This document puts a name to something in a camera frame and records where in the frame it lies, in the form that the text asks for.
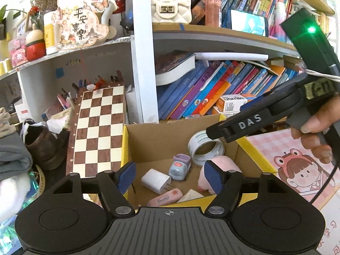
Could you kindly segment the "person right hand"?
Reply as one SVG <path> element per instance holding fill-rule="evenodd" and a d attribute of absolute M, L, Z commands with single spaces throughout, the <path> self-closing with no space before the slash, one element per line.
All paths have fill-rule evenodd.
<path fill-rule="evenodd" d="M 339 121 L 339 95 L 335 94 L 301 127 L 300 130 L 291 128 L 293 139 L 301 139 L 303 147 L 311 150 L 313 156 L 322 163 L 330 163 L 333 159 L 332 148 L 327 144 L 321 144 L 319 132 L 328 129 Z"/>

